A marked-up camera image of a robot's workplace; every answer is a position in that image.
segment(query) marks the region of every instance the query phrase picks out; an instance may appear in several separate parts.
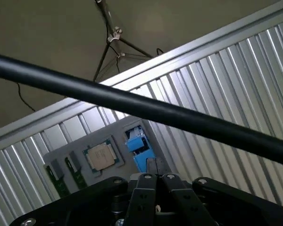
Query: metal tripod stand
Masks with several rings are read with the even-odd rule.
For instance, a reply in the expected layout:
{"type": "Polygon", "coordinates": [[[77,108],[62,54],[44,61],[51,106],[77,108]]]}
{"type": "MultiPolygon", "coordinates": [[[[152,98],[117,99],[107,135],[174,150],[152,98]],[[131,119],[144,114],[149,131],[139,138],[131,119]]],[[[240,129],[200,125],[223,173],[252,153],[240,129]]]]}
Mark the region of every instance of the metal tripod stand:
{"type": "Polygon", "coordinates": [[[125,53],[122,53],[121,50],[120,50],[120,47],[118,45],[118,41],[121,41],[122,43],[126,44],[127,46],[135,49],[136,51],[140,52],[141,54],[145,55],[146,57],[149,57],[149,58],[153,58],[153,56],[145,51],[143,51],[142,49],[138,48],[137,46],[135,46],[134,44],[130,43],[129,41],[127,41],[126,39],[123,39],[121,37],[122,35],[122,30],[119,28],[119,27],[114,27],[113,26],[113,23],[112,23],[112,19],[111,19],[111,15],[110,15],[110,12],[109,12],[109,9],[108,9],[108,5],[106,3],[106,0],[94,0],[97,7],[99,8],[102,16],[103,16],[103,19],[106,23],[106,27],[107,27],[107,31],[108,31],[108,38],[107,38],[107,43],[106,43],[106,46],[105,46],[105,49],[103,51],[103,54],[100,58],[100,62],[99,62],[99,65],[97,67],[97,70],[95,72],[95,75],[93,77],[93,81],[96,81],[99,73],[100,73],[100,70],[102,68],[102,65],[103,65],[103,62],[105,60],[105,57],[106,57],[106,54],[108,52],[108,49],[111,45],[112,42],[115,42],[116,44],[116,54],[117,54],[117,59],[119,57],[124,57],[125,56],[125,53]]]}

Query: blue component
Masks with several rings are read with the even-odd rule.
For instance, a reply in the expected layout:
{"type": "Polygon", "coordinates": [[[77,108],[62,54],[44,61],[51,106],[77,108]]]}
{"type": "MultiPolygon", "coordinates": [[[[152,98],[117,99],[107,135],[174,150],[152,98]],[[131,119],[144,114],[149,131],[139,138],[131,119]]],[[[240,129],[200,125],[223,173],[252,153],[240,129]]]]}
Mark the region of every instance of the blue component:
{"type": "Polygon", "coordinates": [[[139,172],[145,173],[147,170],[147,158],[155,158],[155,154],[140,126],[130,131],[126,145],[129,152],[135,154],[133,159],[139,172]]]}
{"type": "Polygon", "coordinates": [[[138,170],[142,173],[147,172],[147,158],[155,158],[152,149],[144,151],[133,157],[134,162],[138,167],[138,170]]]}

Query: corrugated metal panel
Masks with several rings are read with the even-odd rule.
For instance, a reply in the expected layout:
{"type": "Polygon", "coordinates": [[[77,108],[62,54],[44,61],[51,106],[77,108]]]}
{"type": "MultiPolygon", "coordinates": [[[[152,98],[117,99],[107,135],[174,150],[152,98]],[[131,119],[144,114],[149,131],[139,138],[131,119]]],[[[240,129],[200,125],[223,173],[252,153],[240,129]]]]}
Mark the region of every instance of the corrugated metal panel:
{"type": "MultiPolygon", "coordinates": [[[[283,139],[283,23],[209,54],[138,81],[131,92],[283,139]]],[[[43,168],[46,153],[126,116],[78,102],[53,114],[42,124],[61,120],[0,150],[0,225],[59,198],[43,168]]],[[[190,180],[210,177],[283,205],[283,165],[150,123],[172,171],[190,180]]]]}

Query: black rod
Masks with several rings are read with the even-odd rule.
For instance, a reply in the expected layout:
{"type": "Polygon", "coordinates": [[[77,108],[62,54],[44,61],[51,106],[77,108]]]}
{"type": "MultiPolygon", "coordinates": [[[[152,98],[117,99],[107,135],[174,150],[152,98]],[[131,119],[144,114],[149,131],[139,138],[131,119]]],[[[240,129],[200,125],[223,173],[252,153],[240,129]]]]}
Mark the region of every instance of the black rod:
{"type": "Polygon", "coordinates": [[[153,58],[153,56],[145,51],[143,51],[141,48],[138,48],[137,46],[133,45],[132,43],[128,42],[126,39],[123,39],[122,37],[119,38],[121,42],[126,44],[127,46],[130,46],[131,48],[135,49],[136,51],[140,52],[141,54],[144,54],[146,57],[153,58]]]}
{"type": "Polygon", "coordinates": [[[99,62],[98,68],[96,69],[95,75],[93,77],[93,81],[96,81],[96,79],[98,78],[98,75],[100,73],[100,69],[102,68],[102,65],[103,65],[103,62],[104,62],[105,57],[107,55],[109,46],[110,46],[110,43],[107,43],[106,46],[105,46],[104,52],[102,54],[102,57],[100,58],[100,62],[99,62]]]}
{"type": "Polygon", "coordinates": [[[209,115],[0,56],[0,78],[176,127],[283,164],[283,140],[209,115]]]}

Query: bolt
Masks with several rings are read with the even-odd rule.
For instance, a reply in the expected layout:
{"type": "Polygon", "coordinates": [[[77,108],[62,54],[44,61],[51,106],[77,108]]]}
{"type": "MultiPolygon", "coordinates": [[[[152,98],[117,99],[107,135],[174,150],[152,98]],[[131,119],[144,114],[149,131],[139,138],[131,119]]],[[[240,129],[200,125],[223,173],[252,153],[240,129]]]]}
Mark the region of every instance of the bolt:
{"type": "Polygon", "coordinates": [[[115,222],[115,226],[123,226],[124,224],[124,219],[119,219],[115,222]]]}
{"type": "Polygon", "coordinates": [[[29,218],[21,223],[21,226],[33,226],[36,223],[34,218],[29,218]]]}
{"type": "Polygon", "coordinates": [[[204,184],[207,183],[207,180],[205,180],[205,179],[200,179],[200,180],[198,180],[198,182],[204,185],[204,184]]]}
{"type": "Polygon", "coordinates": [[[175,176],[173,175],[173,174],[168,174],[167,175],[167,178],[169,178],[169,179],[173,179],[175,176]]]}
{"type": "Polygon", "coordinates": [[[115,184],[119,184],[119,183],[121,183],[122,182],[122,180],[120,180],[120,179],[116,179],[116,180],[114,180],[113,181],[115,184]]]}
{"type": "Polygon", "coordinates": [[[147,174],[147,175],[145,175],[144,177],[145,177],[146,179],[150,179],[150,178],[152,178],[152,175],[147,174]]]}

